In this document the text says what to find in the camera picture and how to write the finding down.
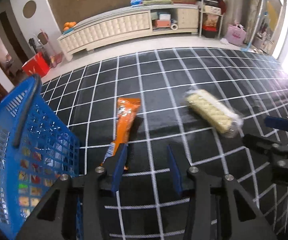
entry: cabinet drawer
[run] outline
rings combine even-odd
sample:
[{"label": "cabinet drawer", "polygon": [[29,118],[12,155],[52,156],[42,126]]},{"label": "cabinet drawer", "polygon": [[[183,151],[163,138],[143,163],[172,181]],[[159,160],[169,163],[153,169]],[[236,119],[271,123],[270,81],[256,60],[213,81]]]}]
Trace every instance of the cabinet drawer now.
[{"label": "cabinet drawer", "polygon": [[177,18],[180,29],[194,29],[198,27],[197,9],[177,9]]}]

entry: metal screw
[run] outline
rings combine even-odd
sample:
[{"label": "metal screw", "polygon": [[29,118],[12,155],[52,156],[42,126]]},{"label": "metal screw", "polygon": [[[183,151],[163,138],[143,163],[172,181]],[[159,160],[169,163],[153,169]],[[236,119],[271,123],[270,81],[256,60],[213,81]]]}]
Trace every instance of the metal screw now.
[{"label": "metal screw", "polygon": [[234,179],[234,177],[231,174],[226,174],[225,175],[225,179],[228,180],[228,181],[232,181]]},{"label": "metal screw", "polygon": [[104,170],[105,170],[105,169],[104,169],[102,166],[98,166],[98,167],[95,168],[95,172],[96,172],[96,173],[103,173]]},{"label": "metal screw", "polygon": [[69,178],[69,175],[68,175],[68,174],[62,174],[62,175],[59,177],[60,180],[68,180],[68,178]]},{"label": "metal screw", "polygon": [[198,172],[198,168],[195,166],[192,166],[188,169],[191,173],[197,173]]},{"label": "metal screw", "polygon": [[278,165],[283,167],[286,165],[286,162],[284,160],[280,160],[280,161],[278,161]]}]

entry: plastic wrapped snack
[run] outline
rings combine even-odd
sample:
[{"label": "plastic wrapped snack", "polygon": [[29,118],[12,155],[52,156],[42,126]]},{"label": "plastic wrapped snack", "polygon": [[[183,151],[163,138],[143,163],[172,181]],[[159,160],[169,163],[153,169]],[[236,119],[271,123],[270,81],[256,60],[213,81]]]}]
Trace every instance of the plastic wrapped snack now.
[{"label": "plastic wrapped snack", "polygon": [[243,119],[203,89],[186,92],[188,105],[209,122],[220,134],[233,138],[243,125]]},{"label": "plastic wrapped snack", "polygon": [[140,105],[141,100],[139,98],[117,99],[116,138],[108,147],[103,162],[106,158],[115,155],[120,143],[128,143],[130,129]]}]

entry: green folded cloth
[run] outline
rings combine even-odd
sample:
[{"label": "green folded cloth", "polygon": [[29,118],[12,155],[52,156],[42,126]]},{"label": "green folded cloth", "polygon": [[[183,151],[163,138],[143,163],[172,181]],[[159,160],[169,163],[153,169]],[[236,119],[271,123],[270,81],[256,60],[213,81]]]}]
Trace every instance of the green folded cloth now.
[{"label": "green folded cloth", "polygon": [[173,4],[172,0],[144,0],[143,5],[150,4]]}]

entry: basket handle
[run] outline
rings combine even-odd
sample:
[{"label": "basket handle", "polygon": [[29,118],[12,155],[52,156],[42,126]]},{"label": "basket handle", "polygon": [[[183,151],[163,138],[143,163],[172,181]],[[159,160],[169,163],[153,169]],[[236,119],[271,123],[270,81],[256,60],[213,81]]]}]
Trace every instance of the basket handle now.
[{"label": "basket handle", "polygon": [[23,106],[23,110],[22,110],[22,113],[19,117],[17,130],[15,132],[15,136],[14,136],[14,140],[13,140],[13,147],[16,149],[19,148],[19,145],[21,143],[23,129],[25,126],[28,111],[31,108],[31,103],[33,102],[33,99],[34,99],[36,93],[38,93],[38,91],[39,91],[38,88],[40,87],[40,85],[42,83],[40,76],[38,74],[33,74],[32,77],[35,79],[35,83],[34,83],[33,88],[31,89],[31,93],[29,94],[28,99],[26,100],[26,102]]}]

